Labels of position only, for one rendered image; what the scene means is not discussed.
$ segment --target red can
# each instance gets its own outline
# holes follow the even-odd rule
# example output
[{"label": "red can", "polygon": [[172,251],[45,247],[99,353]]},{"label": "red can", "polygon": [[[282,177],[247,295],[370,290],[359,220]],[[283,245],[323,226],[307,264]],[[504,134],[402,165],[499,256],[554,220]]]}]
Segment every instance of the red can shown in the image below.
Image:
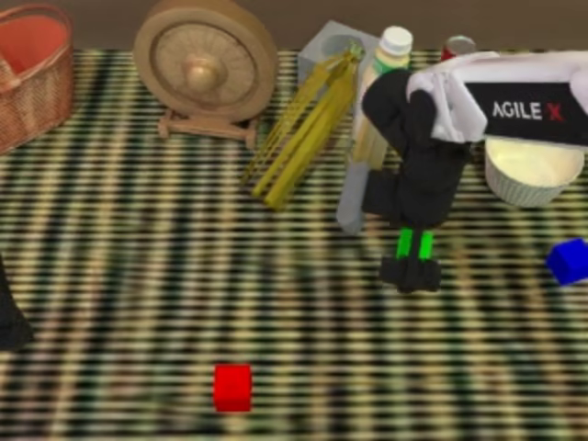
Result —
[{"label": "red can", "polygon": [[457,35],[446,41],[445,46],[443,47],[441,61],[444,62],[445,60],[457,57],[458,55],[473,53],[476,50],[476,43],[474,40],[464,37],[463,35]]}]

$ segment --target wicker basket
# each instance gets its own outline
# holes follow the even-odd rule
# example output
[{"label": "wicker basket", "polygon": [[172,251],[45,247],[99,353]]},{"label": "wicker basket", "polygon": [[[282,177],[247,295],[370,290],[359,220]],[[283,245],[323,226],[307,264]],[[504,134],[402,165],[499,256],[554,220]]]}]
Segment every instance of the wicker basket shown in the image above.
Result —
[{"label": "wicker basket", "polygon": [[53,129],[72,113],[69,18],[57,7],[0,13],[0,154]]}]

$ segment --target red letter x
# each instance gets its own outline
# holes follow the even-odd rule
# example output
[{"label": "red letter x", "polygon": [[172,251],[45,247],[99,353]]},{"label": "red letter x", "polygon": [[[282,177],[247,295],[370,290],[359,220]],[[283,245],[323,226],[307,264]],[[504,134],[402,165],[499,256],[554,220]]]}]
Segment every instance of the red letter x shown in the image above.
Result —
[{"label": "red letter x", "polygon": [[548,103],[549,120],[563,122],[560,114],[561,104]]}]

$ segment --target wooden stand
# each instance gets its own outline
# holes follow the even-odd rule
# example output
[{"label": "wooden stand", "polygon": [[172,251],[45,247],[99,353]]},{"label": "wooden stand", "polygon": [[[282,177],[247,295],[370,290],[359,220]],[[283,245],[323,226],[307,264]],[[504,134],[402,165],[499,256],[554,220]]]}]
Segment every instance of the wooden stand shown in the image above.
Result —
[{"label": "wooden stand", "polygon": [[254,118],[247,123],[245,128],[242,128],[224,119],[183,117],[176,114],[173,110],[167,109],[164,116],[159,120],[157,129],[159,130],[159,135],[164,139],[169,137],[170,132],[177,131],[194,135],[245,141],[247,149],[255,150],[258,123],[259,118]]}]

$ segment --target blue cube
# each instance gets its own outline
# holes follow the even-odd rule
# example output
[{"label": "blue cube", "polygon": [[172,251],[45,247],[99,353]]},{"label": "blue cube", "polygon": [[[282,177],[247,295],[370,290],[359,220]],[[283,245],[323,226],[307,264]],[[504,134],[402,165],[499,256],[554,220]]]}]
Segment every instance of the blue cube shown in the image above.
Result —
[{"label": "blue cube", "polygon": [[546,263],[562,286],[588,278],[588,244],[583,239],[558,243]]}]

